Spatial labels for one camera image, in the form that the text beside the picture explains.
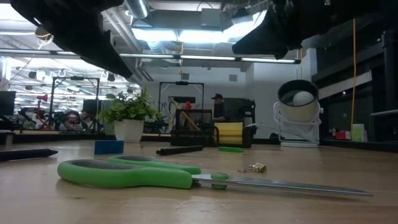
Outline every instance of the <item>green scissors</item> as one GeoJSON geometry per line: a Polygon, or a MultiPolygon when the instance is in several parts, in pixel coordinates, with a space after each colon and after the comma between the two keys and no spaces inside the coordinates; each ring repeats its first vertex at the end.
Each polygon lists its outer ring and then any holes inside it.
{"type": "Polygon", "coordinates": [[[227,185],[301,190],[356,196],[373,196],[369,192],[344,187],[280,182],[257,178],[234,178],[224,173],[201,174],[199,167],[161,162],[146,156],[113,156],[108,161],[79,159],[61,162],[58,175],[70,182],[106,188],[138,186],[189,189],[195,181],[209,183],[215,189],[227,185]]]}

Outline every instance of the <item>wooden table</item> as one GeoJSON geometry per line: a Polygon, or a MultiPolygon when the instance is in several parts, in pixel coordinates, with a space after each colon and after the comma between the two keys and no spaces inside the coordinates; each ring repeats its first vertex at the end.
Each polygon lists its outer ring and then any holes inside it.
{"type": "MultiPolygon", "coordinates": [[[[126,144],[125,154],[155,156],[167,143],[126,144]]],[[[202,152],[161,157],[196,165],[203,173],[226,172],[309,184],[370,191],[374,197],[332,197],[209,186],[191,190],[160,187],[96,189],[61,180],[60,162],[105,159],[93,156],[94,141],[13,145],[13,149],[50,148],[45,159],[0,163],[0,223],[397,223],[398,154],[334,147],[320,149],[254,146],[244,153],[202,152]],[[260,162],[266,174],[236,172],[260,162]]]]}

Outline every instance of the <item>computer monitor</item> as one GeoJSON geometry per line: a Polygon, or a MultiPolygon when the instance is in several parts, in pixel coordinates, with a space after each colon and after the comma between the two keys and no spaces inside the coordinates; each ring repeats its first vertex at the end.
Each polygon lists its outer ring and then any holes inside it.
{"type": "Polygon", "coordinates": [[[0,115],[14,115],[15,91],[0,91],[0,115]]]}

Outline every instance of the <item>blue eraser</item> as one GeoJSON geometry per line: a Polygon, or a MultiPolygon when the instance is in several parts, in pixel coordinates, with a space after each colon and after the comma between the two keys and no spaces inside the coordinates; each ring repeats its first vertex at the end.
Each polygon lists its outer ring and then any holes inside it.
{"type": "Polygon", "coordinates": [[[124,152],[124,141],[95,141],[94,155],[119,154],[124,152]]]}

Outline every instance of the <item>white ball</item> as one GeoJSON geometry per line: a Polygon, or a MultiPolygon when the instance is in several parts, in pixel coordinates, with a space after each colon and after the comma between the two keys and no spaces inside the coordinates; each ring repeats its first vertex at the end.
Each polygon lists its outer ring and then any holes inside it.
{"type": "Polygon", "coordinates": [[[300,91],[293,97],[293,106],[303,106],[307,103],[311,103],[314,100],[314,96],[307,91],[300,91]]]}

